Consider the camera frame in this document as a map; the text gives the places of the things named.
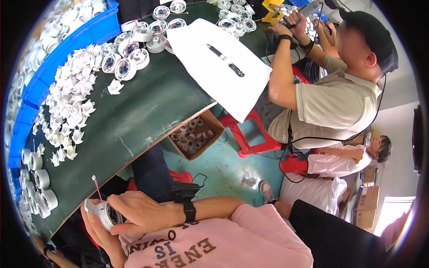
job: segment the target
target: pen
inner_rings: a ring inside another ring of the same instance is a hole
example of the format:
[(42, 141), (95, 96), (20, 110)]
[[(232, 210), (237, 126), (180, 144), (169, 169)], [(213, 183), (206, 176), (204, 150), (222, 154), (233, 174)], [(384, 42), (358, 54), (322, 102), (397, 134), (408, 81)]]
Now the pen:
[[(209, 44), (206, 44), (207, 45), (207, 47), (211, 50), (211, 51), (213, 51), (219, 58), (221, 58), (221, 60), (223, 60), (223, 61), (227, 61), (227, 58), (222, 54), (222, 53), (220, 53), (217, 49), (215, 49), (215, 47), (214, 46), (212, 46), (212, 45), (209, 45)], [(228, 62), (228, 66), (239, 76), (239, 77), (244, 77), (244, 73), (242, 72), (242, 71), (240, 71), (240, 69), (237, 67), (237, 66), (235, 66), (235, 64), (233, 64), (233, 63), (231, 63), (231, 62)]]

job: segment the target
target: teal floor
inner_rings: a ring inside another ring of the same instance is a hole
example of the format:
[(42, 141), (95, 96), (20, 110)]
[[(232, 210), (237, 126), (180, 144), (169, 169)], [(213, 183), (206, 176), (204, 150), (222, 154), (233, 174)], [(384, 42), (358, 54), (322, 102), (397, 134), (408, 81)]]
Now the teal floor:
[[(210, 111), (218, 117), (222, 107), (217, 105)], [(264, 142), (259, 128), (252, 120), (239, 124), (239, 127), (250, 146)], [(252, 206), (259, 207), (263, 205), (263, 198), (259, 192), (260, 181), (268, 181), (274, 195), (276, 197), (279, 195), (282, 174), (278, 169), (279, 160), (275, 158), (281, 156), (281, 151), (263, 154), (267, 157), (253, 155), (240, 158), (237, 154), (240, 146), (229, 129), (226, 129), (219, 140), (192, 162), (179, 155), (169, 139), (164, 139), (160, 144), (170, 170), (185, 171), (193, 177), (198, 173), (207, 176), (204, 187), (196, 195), (197, 199), (210, 196), (236, 196)], [(122, 178), (132, 177), (131, 166), (118, 175)], [(202, 185), (204, 179), (204, 176), (198, 175), (193, 182)]]

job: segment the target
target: yellow machine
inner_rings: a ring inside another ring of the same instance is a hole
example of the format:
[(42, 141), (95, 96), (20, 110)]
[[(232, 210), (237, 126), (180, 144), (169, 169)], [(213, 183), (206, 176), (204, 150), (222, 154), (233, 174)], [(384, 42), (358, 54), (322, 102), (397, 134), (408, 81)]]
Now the yellow machine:
[(262, 22), (278, 23), (284, 14), (280, 10), (280, 5), (283, 4), (284, 0), (264, 0), (262, 5), (268, 9), (268, 14), (262, 19)]

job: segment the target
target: black wristwatch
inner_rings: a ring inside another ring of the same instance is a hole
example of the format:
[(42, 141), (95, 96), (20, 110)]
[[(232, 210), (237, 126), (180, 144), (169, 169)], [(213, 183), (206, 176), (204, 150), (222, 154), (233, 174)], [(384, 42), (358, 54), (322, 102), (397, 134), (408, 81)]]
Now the black wristwatch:
[(183, 202), (183, 212), (186, 215), (186, 223), (195, 221), (196, 209), (191, 201)]
[(47, 244), (46, 245), (46, 247), (43, 249), (43, 255), (45, 255), (46, 257), (48, 257), (47, 255), (46, 255), (46, 252), (48, 251), (48, 250), (50, 250), (50, 251), (54, 251), (54, 246), (52, 246), (51, 244)]
[(299, 47), (302, 48), (302, 49), (304, 49), (304, 50), (309, 50), (309, 49), (311, 49), (313, 47), (313, 45), (314, 45), (314, 41), (310, 40), (310, 42), (307, 45), (301, 45), (301, 44), (299, 44)]
[(291, 37), (290, 35), (287, 35), (287, 34), (279, 35), (279, 36), (278, 36), (278, 39), (279, 39), (279, 40), (287, 39), (287, 40), (289, 40), (289, 41), (290, 41), (290, 43), (292, 43), (292, 42), (293, 42), (292, 37)]

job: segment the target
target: white wall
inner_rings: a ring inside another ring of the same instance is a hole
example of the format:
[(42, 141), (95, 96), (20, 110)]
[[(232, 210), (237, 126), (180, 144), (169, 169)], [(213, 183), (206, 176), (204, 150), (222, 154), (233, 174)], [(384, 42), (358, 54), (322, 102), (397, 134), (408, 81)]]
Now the white wall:
[[(384, 92), (380, 109), (389, 109), (418, 101), (417, 87), (411, 63), (398, 36), (380, 9), (375, 3), (371, 4), (370, 0), (343, 0), (342, 2), (353, 11), (365, 11), (379, 19), (390, 32), (398, 51), (399, 68), (387, 74), (386, 91)], [(331, 21), (342, 21), (338, 10), (332, 10), (328, 6), (323, 7), (323, 14)]]
[(392, 142), (389, 161), (378, 164), (376, 185), (380, 186), (380, 194), (373, 230), (377, 225), (384, 197), (416, 195), (418, 176), (414, 172), (411, 135), (414, 109), (417, 105), (418, 102), (414, 102), (380, 111), (371, 125), (380, 134), (388, 136)]

